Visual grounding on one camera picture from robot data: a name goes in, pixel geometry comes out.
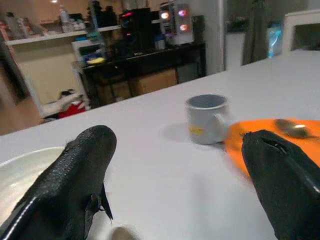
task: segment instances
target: white bowl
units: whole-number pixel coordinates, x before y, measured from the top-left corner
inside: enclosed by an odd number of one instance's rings
[[[37,177],[63,150],[63,146],[44,148],[0,164],[0,225],[10,216]]]

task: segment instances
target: plate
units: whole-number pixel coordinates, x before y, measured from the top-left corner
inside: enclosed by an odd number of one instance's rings
[[[64,150],[63,146],[28,152],[0,164],[0,225],[37,177]]]
[[[320,136],[320,121],[318,120],[300,120],[288,119],[296,124],[303,124],[308,128],[311,135]],[[241,121],[230,126],[227,138],[224,141],[225,148],[230,156],[232,162],[239,168],[245,175],[249,176],[246,168],[245,161],[242,157],[242,136],[246,132],[256,132],[259,130],[268,130],[278,136],[292,142],[299,146],[307,156],[320,167],[320,141],[314,138],[294,138],[285,135],[277,129],[275,119],[259,119],[252,121]]]

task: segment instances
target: black desk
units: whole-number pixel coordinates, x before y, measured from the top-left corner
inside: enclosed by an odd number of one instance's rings
[[[198,77],[204,77],[206,71],[206,45],[205,43],[192,43],[167,48],[155,52],[145,53],[133,57],[104,62],[95,65],[85,65],[83,62],[73,62],[72,67],[79,72],[84,90],[88,95],[92,108],[100,107],[102,104],[98,98],[96,84],[108,85],[111,89],[111,95],[114,98],[112,84],[124,81],[130,81],[132,78],[140,77],[146,74],[154,73],[168,68],[177,68],[178,66],[191,63],[199,63]],[[99,73],[109,78],[108,82],[100,82],[95,78]],[[122,79],[112,80],[114,76],[123,75]],[[130,84],[128,84],[130,94],[133,97]]]

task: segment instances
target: orange plate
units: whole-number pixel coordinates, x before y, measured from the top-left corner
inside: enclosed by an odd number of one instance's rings
[[[289,119],[297,124],[304,124],[313,136],[320,136],[320,121]],[[242,135],[246,132],[255,132],[259,130],[268,130],[274,132],[280,137],[298,145],[310,159],[320,167],[320,141],[314,138],[293,138],[279,131],[275,126],[274,119],[260,119],[253,121],[241,121],[230,126],[225,140],[225,148],[233,163],[249,176],[244,159],[241,153]]]

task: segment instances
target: cardboard box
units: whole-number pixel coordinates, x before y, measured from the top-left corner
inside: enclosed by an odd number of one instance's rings
[[[134,95],[151,93],[177,84],[176,70],[174,68],[158,71],[145,76],[137,77],[131,81]]]
[[[112,98],[110,86],[97,85],[97,93],[102,104],[107,105],[131,97],[127,81],[112,84],[115,99]]]

